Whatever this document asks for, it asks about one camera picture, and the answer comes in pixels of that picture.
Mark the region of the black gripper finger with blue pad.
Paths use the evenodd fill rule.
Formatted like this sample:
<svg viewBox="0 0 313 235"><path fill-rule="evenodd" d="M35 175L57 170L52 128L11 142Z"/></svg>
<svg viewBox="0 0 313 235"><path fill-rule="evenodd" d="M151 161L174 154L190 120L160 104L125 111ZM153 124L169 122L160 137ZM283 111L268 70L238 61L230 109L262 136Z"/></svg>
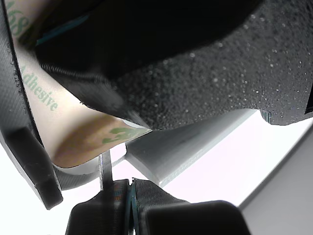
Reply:
<svg viewBox="0 0 313 235"><path fill-rule="evenodd" d="M64 0L43 24L36 57L87 107L151 129L212 115L195 69L257 0Z"/></svg>

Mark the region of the dark textured gripper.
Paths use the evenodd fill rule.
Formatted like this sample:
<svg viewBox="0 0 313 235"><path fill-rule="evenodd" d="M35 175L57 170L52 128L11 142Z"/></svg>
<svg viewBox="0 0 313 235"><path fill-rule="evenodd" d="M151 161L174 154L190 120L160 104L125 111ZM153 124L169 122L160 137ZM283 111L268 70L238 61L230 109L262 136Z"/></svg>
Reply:
<svg viewBox="0 0 313 235"><path fill-rule="evenodd" d="M313 3L264 0L208 46L119 77L114 90L151 129L259 110L272 125L313 116Z"/></svg>

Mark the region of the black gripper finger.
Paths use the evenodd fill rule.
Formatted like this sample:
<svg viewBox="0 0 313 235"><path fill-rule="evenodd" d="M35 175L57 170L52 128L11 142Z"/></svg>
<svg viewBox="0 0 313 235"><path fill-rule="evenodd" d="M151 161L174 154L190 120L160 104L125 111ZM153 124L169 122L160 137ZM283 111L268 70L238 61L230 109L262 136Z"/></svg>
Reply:
<svg viewBox="0 0 313 235"><path fill-rule="evenodd" d="M223 200L189 203L155 183L133 179L134 231L137 235L249 235L241 210Z"/></svg>

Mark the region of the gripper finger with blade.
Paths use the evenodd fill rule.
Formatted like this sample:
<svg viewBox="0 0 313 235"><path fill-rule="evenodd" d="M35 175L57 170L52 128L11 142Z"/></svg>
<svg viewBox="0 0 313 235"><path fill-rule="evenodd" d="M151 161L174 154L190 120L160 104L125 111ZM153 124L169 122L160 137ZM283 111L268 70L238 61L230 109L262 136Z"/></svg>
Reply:
<svg viewBox="0 0 313 235"><path fill-rule="evenodd" d="M100 192L71 210L67 235L127 235L130 219L129 180L112 179L110 151L99 155Z"/></svg>

